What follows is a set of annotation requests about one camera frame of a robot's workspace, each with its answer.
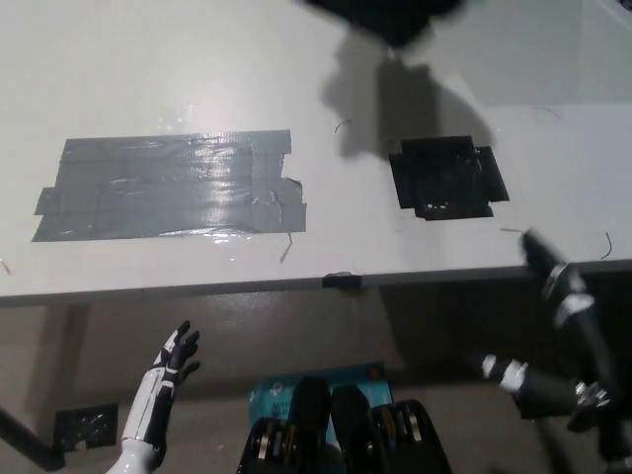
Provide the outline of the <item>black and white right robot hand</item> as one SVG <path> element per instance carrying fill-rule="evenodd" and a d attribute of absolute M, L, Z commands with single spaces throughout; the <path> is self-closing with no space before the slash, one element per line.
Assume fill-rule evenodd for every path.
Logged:
<path fill-rule="evenodd" d="M 520 243 L 527 266 L 543 283 L 545 296 L 570 288 L 569 263 L 539 233 L 533 229 L 525 231 Z"/>

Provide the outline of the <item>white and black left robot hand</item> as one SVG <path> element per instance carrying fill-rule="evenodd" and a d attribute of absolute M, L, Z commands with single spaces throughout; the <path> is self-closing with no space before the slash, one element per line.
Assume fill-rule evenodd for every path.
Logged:
<path fill-rule="evenodd" d="M 190 333 L 184 321 L 167 339 L 144 373 L 122 432 L 122 439 L 136 439 L 155 449 L 166 443 L 176 390 L 200 367 L 191 360 L 198 350 L 199 331 Z"/>

